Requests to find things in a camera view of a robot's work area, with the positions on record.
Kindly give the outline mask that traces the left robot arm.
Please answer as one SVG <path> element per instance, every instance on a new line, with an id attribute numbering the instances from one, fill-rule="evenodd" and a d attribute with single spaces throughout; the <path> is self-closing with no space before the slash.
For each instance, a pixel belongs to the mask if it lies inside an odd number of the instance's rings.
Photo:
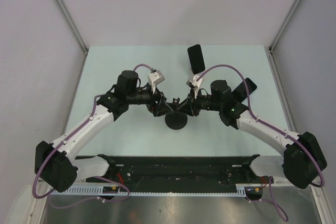
<path id="1" fill-rule="evenodd" d="M 114 123 L 130 105 L 146 105 L 154 115 L 165 101 L 157 85 L 164 81 L 162 73 L 153 70 L 148 82 L 140 87 L 137 72 L 124 70 L 116 84 L 94 98 L 92 111 L 72 130 L 51 143 L 40 142 L 36 147 L 36 180 L 42 179 L 58 192 L 66 191 L 74 182 L 99 176 L 110 182 L 115 178 L 113 162 L 105 155 L 77 159 L 79 152 L 106 126 Z"/>

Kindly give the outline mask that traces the black round-base phone stand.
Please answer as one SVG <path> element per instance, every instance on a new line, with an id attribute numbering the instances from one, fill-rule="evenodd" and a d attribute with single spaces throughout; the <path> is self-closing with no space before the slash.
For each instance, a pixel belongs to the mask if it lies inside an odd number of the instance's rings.
<path id="1" fill-rule="evenodd" d="M 180 98 L 173 98 L 172 103 L 169 103 L 173 112 L 165 115 L 165 123 L 172 130 L 181 130 L 187 124 L 187 115 L 178 111 L 179 105 Z"/>

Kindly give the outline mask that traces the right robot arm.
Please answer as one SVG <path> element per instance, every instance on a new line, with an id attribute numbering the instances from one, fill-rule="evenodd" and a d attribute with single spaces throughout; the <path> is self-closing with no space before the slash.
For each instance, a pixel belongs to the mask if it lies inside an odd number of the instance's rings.
<path id="1" fill-rule="evenodd" d="M 327 161 L 313 134 L 279 129 L 252 115 L 250 107 L 242 103 L 256 89 L 250 79 L 246 78 L 234 90 L 225 80 L 215 80 L 211 83 L 211 93 L 207 95 L 202 95 L 201 82 L 199 77 L 187 82 L 191 90 L 179 106 L 181 113 L 198 116 L 201 110 L 216 111 L 226 126 L 258 138 L 281 156 L 256 157 L 242 169 L 245 181 L 254 183 L 261 176 L 284 177 L 294 186 L 305 189 L 322 176 Z"/>

